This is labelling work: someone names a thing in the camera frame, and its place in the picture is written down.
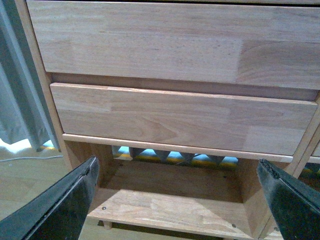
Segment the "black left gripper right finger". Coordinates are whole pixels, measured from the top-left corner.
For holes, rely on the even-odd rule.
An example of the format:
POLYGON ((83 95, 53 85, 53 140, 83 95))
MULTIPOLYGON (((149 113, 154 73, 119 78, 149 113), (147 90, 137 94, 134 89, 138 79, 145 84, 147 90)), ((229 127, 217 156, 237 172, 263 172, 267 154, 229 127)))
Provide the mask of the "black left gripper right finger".
POLYGON ((285 240, 320 238, 320 193, 266 159, 257 166, 264 197, 285 240))

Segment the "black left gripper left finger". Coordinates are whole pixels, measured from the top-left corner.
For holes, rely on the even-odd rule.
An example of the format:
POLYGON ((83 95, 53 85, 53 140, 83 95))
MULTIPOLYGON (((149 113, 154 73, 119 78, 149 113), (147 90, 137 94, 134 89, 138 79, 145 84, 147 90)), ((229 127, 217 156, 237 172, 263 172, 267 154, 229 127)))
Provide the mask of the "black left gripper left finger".
POLYGON ((91 156, 0 222, 2 240, 77 240, 95 195, 99 160, 91 156))

